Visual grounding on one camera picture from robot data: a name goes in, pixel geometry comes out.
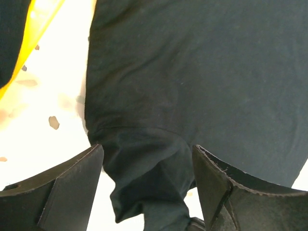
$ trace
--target black fabric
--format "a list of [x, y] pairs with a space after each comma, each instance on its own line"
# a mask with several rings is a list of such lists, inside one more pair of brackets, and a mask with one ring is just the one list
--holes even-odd
[[205, 231], [204, 221], [199, 218], [192, 218], [187, 231]]
[[13, 74], [31, 0], [0, 1], [0, 88]]
[[306, 12], [303, 0], [98, 0], [85, 118], [117, 222], [143, 212], [145, 230], [184, 230], [193, 144], [293, 184], [308, 149]]

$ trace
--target white floor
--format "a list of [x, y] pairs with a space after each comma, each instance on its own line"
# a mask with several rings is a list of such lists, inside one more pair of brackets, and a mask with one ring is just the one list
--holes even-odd
[[[66, 0], [17, 80], [0, 101], [0, 190], [70, 159], [89, 147], [83, 127], [84, 81], [93, 1]], [[49, 117], [60, 126], [54, 130]], [[308, 164], [294, 188], [308, 191]], [[88, 231], [143, 230], [143, 217], [115, 224], [109, 194], [114, 182], [102, 173]], [[192, 217], [202, 218], [198, 194], [186, 197]]]

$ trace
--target white tile floor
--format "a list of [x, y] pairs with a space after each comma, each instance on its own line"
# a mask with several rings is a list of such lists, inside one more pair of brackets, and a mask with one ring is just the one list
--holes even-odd
[[[89, 147], [83, 127], [84, 80], [93, 0], [66, 0], [17, 80], [0, 101], [0, 190], [70, 159]], [[56, 116], [58, 130], [48, 118]], [[308, 164], [294, 188], [308, 191]], [[143, 217], [115, 224], [109, 194], [114, 182], [102, 173], [88, 231], [143, 230]], [[202, 217], [198, 194], [185, 199]]]

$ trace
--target yellow fabric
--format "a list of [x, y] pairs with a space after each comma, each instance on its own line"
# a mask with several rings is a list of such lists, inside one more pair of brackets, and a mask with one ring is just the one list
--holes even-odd
[[26, 19], [23, 43], [10, 82], [0, 89], [0, 99], [14, 81], [30, 53], [36, 47], [64, 0], [32, 0]]

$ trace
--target floor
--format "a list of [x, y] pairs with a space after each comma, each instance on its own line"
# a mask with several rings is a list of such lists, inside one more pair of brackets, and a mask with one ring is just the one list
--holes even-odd
[[[90, 145], [83, 107], [93, 3], [65, 1], [40, 40], [39, 50], [28, 58], [27, 71], [18, 74], [0, 101], [0, 190], [66, 161]], [[307, 177], [308, 164], [293, 188], [308, 191]], [[88, 231], [142, 231], [142, 216], [115, 224], [109, 200], [114, 186], [102, 172]], [[189, 191], [185, 201], [191, 216], [202, 218], [196, 189]]]

